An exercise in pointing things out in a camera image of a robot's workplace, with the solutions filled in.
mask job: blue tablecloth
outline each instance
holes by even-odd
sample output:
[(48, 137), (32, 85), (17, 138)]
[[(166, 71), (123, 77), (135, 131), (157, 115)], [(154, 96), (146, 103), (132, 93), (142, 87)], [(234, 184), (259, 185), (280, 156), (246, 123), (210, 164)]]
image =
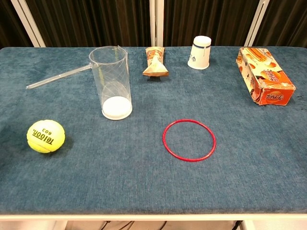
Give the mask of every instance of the blue tablecloth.
[[(297, 87), (287, 106), (253, 103), (235, 59), (238, 47), (213, 46), (210, 66), (187, 66), (190, 47), (167, 47), (169, 77), (142, 75), (145, 48), (129, 55), (133, 111), (103, 117), (90, 70), (26, 90), (28, 84), (88, 64), (93, 48), (0, 51), (0, 214), (307, 213), (307, 49), (268, 47)], [(215, 133), (205, 161), (171, 156), (162, 133), (176, 119)], [(31, 150), (32, 123), (66, 131), (54, 154)], [(167, 134), (178, 154), (212, 146), (196, 124)]]

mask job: tennis ball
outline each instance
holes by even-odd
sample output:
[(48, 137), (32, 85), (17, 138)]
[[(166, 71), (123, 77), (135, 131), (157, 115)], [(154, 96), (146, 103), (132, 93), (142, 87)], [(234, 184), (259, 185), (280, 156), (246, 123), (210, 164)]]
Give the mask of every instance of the tennis ball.
[(53, 120), (35, 122), (27, 132), (29, 146), (41, 153), (54, 152), (65, 140), (63, 127)]

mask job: clear plastic cup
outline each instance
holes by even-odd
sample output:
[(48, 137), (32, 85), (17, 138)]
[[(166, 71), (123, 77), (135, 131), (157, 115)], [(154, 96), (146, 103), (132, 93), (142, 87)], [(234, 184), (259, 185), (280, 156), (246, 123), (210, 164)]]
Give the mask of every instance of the clear plastic cup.
[(132, 112), (127, 51), (104, 46), (94, 49), (89, 59), (102, 114), (111, 120), (126, 118)]

